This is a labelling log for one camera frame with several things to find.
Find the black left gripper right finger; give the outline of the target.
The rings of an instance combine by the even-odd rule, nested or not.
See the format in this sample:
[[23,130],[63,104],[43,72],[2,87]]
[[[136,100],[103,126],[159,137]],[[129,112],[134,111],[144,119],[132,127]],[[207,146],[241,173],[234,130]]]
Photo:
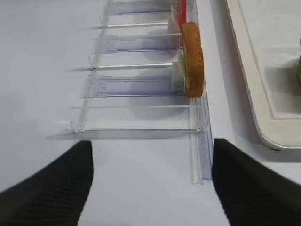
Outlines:
[[212,179],[232,226],[299,226],[301,186],[215,139]]

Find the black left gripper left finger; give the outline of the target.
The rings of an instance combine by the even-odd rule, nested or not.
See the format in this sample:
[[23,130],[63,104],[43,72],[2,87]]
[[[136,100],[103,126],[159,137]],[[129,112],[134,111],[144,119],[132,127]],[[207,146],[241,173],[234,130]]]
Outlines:
[[2,226],[76,226],[94,177],[91,141],[0,193]]

